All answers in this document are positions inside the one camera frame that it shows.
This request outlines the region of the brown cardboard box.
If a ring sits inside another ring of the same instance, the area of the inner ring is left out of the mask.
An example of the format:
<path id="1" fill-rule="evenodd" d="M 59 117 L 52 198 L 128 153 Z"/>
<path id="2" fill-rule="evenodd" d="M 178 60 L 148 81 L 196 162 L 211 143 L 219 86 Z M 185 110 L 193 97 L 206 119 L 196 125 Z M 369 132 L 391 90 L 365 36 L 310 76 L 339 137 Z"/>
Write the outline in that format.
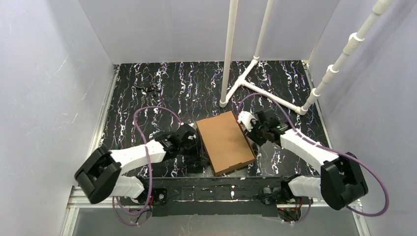
<path id="1" fill-rule="evenodd" d="M 241 169 L 255 161 L 255 154 L 232 111 L 196 122 L 214 176 Z"/>

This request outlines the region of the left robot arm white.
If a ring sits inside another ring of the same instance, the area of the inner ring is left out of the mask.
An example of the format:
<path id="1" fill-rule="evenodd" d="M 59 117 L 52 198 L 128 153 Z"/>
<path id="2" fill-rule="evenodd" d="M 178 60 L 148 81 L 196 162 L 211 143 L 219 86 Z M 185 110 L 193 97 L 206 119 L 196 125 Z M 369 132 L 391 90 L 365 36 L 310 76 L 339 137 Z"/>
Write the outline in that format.
<path id="1" fill-rule="evenodd" d="M 98 147 L 75 172 L 74 179 L 91 204 L 100 203 L 107 197 L 129 197 L 144 204 L 154 196 L 148 193 L 150 181 L 125 174 L 178 156 L 193 162 L 199 158 L 197 149 L 197 126 L 183 123 L 177 131 L 161 133 L 146 144 L 119 150 Z"/>

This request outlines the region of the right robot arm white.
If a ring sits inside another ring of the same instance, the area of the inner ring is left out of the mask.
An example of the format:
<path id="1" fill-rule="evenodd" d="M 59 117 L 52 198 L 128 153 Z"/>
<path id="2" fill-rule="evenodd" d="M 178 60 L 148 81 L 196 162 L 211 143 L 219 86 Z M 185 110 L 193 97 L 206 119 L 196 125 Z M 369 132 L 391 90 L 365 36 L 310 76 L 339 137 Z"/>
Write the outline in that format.
<path id="1" fill-rule="evenodd" d="M 277 194 L 290 200 L 310 197 L 324 200 L 332 209 L 340 210 L 368 194 L 369 189 L 359 163 L 320 147 L 288 122 L 280 122 L 271 109 L 250 113 L 241 111 L 238 123 L 244 135 L 258 146 L 267 141 L 288 150 L 317 172 L 317 177 L 286 177 L 277 189 L 265 188 L 265 194 Z"/>

